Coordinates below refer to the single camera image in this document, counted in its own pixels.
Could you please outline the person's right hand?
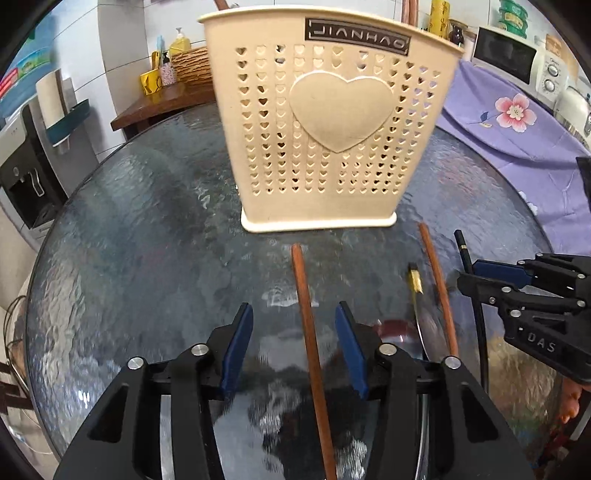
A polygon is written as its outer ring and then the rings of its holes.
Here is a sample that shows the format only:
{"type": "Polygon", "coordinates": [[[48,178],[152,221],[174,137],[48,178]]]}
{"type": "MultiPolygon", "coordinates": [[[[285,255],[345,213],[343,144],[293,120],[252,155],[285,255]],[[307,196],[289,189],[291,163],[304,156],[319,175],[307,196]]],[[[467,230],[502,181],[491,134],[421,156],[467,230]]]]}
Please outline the person's right hand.
{"type": "Polygon", "coordinates": [[[558,419],[562,424],[567,424],[579,413],[579,400],[583,391],[590,391],[589,385],[580,385],[569,378],[562,381],[561,401],[558,419]]]}

